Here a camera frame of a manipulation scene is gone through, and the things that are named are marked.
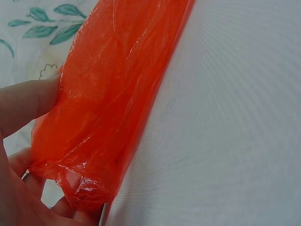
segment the rolled plastic bag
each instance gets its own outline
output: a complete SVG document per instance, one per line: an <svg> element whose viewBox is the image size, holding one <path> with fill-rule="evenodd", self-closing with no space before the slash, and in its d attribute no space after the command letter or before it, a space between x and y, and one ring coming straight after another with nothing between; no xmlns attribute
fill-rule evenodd
<svg viewBox="0 0 301 226"><path fill-rule="evenodd" d="M193 0L102 0L76 34L55 107L32 130L30 172L70 205L116 196Z"/></svg>

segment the teal leaf pattern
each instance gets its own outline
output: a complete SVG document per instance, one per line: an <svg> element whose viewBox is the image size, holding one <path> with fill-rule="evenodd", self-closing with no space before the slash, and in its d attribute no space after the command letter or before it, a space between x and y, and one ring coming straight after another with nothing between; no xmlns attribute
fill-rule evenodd
<svg viewBox="0 0 301 226"><path fill-rule="evenodd" d="M14 53L14 51L13 51L13 48L11 48L11 45L9 45L6 41L4 41L4 40L2 40L2 39L0 39L0 44L5 45L5 46L9 49L9 51L10 51L10 53L11 53L11 56L12 56L13 58L15 57L15 53Z"/></svg>
<svg viewBox="0 0 301 226"><path fill-rule="evenodd" d="M69 27L64 28L58 34L56 34L56 36L52 39L52 41L49 44L56 45L56 44L62 43L64 41L67 41L68 39L70 39L71 37L73 37L76 34L76 32L81 27L81 25L82 25L82 23L71 25Z"/></svg>
<svg viewBox="0 0 301 226"><path fill-rule="evenodd" d="M76 6L71 4L64 4L61 6L56 7L53 11L63 15L70 15L70 16L81 16L82 18L86 18L87 16L84 15Z"/></svg>
<svg viewBox="0 0 301 226"><path fill-rule="evenodd" d="M25 21L25 20L12 20L8 23L9 27L17 27L20 25L26 25L26 24L30 24L30 21Z"/></svg>
<svg viewBox="0 0 301 226"><path fill-rule="evenodd" d="M29 16L37 21L42 22L53 22L52 20L49 20L45 10L39 7L32 7L29 9Z"/></svg>
<svg viewBox="0 0 301 226"><path fill-rule="evenodd" d="M58 27L37 26L29 29L24 35L25 38L45 38L51 35Z"/></svg>

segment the orange plastic bag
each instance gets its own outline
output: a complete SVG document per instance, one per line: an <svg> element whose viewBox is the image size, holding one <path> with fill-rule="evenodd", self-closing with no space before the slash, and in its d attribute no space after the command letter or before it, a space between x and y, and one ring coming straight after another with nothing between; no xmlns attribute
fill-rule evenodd
<svg viewBox="0 0 301 226"><path fill-rule="evenodd" d="M77 33L56 106L32 130L30 172L68 202L116 196L193 0L102 0Z"/></svg>

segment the hand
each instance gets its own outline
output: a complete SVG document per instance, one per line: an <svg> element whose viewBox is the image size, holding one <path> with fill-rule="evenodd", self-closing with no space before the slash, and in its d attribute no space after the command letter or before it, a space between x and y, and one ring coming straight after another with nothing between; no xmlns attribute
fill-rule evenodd
<svg viewBox="0 0 301 226"><path fill-rule="evenodd" d="M100 213L71 209L65 197L48 209L41 196L45 179L27 174L32 163L30 148L7 158L3 139L55 104L59 79L29 81L0 89L0 225L96 226Z"/></svg>

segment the cloth surface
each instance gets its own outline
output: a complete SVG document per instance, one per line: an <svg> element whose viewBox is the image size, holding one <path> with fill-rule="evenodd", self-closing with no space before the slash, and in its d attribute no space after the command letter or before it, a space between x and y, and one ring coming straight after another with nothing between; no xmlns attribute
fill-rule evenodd
<svg viewBox="0 0 301 226"><path fill-rule="evenodd" d="M61 65L71 39L49 43L71 24L57 20L81 16L53 10L87 15L95 2L2 3L0 39L15 56L0 43L1 85ZM32 7L56 22L26 17ZM300 11L300 0L196 1L107 225L301 224ZM22 38L41 24L59 28ZM9 153L29 145L28 128L5 141ZM57 194L49 187L49 206Z"/></svg>

